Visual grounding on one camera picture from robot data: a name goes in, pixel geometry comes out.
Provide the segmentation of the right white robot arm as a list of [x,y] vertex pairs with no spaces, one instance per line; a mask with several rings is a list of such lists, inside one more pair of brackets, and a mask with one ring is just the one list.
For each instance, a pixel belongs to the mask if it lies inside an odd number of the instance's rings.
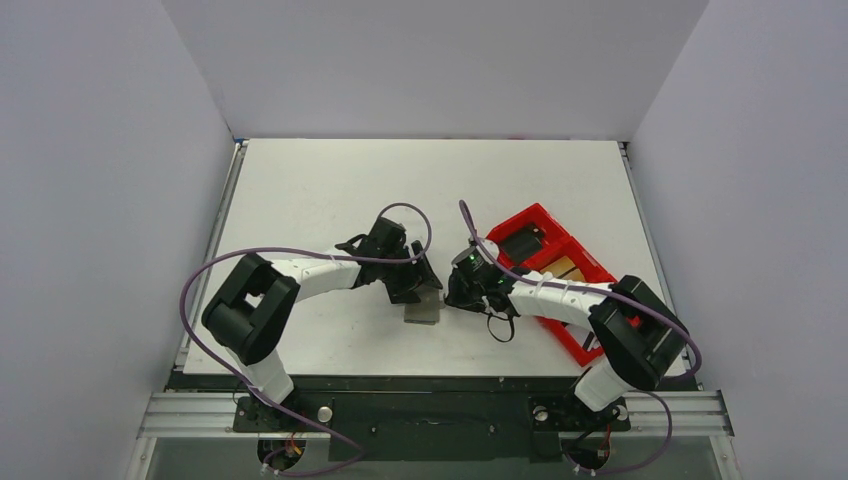
[[603,355],[563,402],[566,418],[578,427],[592,425],[628,391],[655,390],[688,339],[682,323],[635,276],[585,283],[520,267],[508,270],[476,245],[453,259],[445,302],[508,321],[538,317],[591,332]]

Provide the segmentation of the grey card holder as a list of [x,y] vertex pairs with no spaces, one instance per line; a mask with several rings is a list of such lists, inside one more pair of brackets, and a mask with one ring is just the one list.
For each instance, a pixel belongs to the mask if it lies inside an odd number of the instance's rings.
[[404,306],[403,321],[417,325],[436,325],[440,322],[441,312],[444,309],[441,291],[437,289],[425,289],[418,293],[418,303],[406,304]]

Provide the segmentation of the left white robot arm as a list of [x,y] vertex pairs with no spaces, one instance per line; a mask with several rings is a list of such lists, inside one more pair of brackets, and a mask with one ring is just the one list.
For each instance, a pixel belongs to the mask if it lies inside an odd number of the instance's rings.
[[268,260],[244,254],[205,307],[202,325],[232,356],[251,390],[262,399],[259,416],[272,429],[291,427],[298,402],[277,346],[292,309],[320,294],[381,282],[395,305],[419,304],[426,290],[443,285],[424,245],[405,228],[379,217],[369,232],[318,257]]

